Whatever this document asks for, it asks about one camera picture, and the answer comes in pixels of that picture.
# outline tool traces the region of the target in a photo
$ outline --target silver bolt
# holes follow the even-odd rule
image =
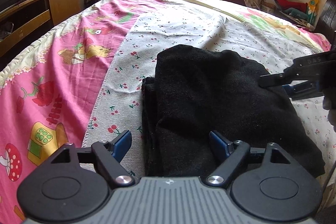
[[[224,178],[220,177],[220,176],[211,176],[208,177],[208,182],[211,184],[221,184],[224,182]]]
[[[130,176],[118,176],[115,181],[119,184],[128,184],[132,182],[132,178]]]

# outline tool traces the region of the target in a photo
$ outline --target red mushroom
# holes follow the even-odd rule
[[[22,173],[22,160],[19,150],[8,143],[5,158],[0,156],[0,164],[6,167],[7,175],[11,181],[17,181]]]

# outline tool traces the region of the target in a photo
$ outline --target black chair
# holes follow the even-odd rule
[[[327,0],[314,30],[323,34],[331,44],[331,50],[336,49],[336,0]]]

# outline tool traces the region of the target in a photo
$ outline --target white logo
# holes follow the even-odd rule
[[[167,183],[167,184],[169,184],[169,185],[171,185],[171,184],[173,184],[175,181],[173,181],[172,179],[169,179],[169,180],[166,180],[165,181],[165,183]]]

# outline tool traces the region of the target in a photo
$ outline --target wooden tv stand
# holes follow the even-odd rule
[[[0,70],[32,42],[80,11],[79,0],[27,0],[0,12],[0,26],[14,24],[13,32],[0,42]]]

